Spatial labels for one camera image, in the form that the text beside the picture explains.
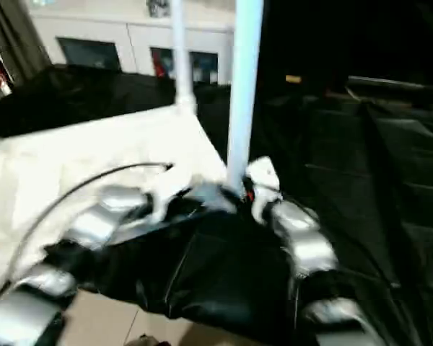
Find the glass cabinet door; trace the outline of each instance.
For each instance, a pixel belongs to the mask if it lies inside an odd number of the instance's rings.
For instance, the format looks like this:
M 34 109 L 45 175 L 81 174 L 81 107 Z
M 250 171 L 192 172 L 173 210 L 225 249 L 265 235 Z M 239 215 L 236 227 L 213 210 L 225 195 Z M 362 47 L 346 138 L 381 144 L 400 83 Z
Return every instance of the glass cabinet door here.
M 114 43 L 57 37 L 69 65 L 121 70 Z

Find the cabinet door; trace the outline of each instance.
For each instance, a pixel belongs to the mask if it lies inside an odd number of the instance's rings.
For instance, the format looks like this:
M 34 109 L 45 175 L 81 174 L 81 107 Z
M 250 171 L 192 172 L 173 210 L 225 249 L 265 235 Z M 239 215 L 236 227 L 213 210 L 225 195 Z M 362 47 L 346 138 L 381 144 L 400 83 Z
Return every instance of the cabinet door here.
M 136 72 L 126 25 L 40 17 L 33 22 L 53 63 Z
M 129 25 L 131 43 L 140 74 L 174 76 L 173 36 L 169 27 Z M 228 84 L 232 70 L 232 32 L 186 30 L 186 47 L 194 65 L 194 79 Z

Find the shelf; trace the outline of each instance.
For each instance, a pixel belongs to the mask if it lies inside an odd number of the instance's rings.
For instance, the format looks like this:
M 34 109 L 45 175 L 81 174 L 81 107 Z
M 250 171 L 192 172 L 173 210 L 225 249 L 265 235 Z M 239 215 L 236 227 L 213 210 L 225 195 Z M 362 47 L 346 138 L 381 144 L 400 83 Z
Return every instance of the shelf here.
M 233 31 L 234 0 L 183 0 L 183 2 L 186 27 Z M 45 6 L 29 5 L 29 10 L 33 17 L 116 22 L 153 27 L 171 25 L 170 18 L 151 18 L 146 0 L 56 0 L 54 4 Z

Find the white pipe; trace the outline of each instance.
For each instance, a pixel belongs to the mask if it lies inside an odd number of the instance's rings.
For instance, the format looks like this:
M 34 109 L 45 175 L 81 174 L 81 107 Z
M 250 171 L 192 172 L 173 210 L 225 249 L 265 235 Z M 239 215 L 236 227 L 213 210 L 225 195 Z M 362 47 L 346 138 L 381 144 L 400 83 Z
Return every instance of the white pipe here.
M 263 0 L 237 0 L 227 184 L 240 195 L 250 150 L 262 20 Z
M 191 107 L 193 112 L 196 107 L 196 99 L 193 93 L 191 81 L 191 68 L 189 52 L 185 45 L 185 23 L 183 19 L 182 0 L 171 0 L 172 31 L 173 31 L 173 60 L 175 66 L 175 103 L 178 107 Z

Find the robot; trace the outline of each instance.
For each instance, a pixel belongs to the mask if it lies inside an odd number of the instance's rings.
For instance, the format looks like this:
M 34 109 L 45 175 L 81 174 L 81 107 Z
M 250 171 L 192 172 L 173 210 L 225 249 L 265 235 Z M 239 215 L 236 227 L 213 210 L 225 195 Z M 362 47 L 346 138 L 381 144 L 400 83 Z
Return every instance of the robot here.
M 190 184 L 178 168 L 164 175 L 161 186 L 149 192 L 120 185 L 104 187 L 98 201 L 71 222 L 62 239 L 47 247 L 43 261 L 0 295 L 1 346 L 55 345 L 66 324 L 65 310 L 77 288 L 89 282 L 102 250 L 154 232 L 168 232 L 191 219 L 211 218 L 215 213 L 245 214 L 279 239 L 289 266 L 287 292 L 294 311 L 293 332 L 306 321 L 335 324 L 351 320 L 359 322 L 373 337 L 374 345 L 379 345 L 378 334 L 349 299 L 317 299 L 308 302 L 301 313 L 297 311 L 300 285 L 338 265 L 312 210 L 284 199 L 272 186 L 257 184 L 253 173 L 245 178 L 247 193 L 242 199 L 222 185 Z

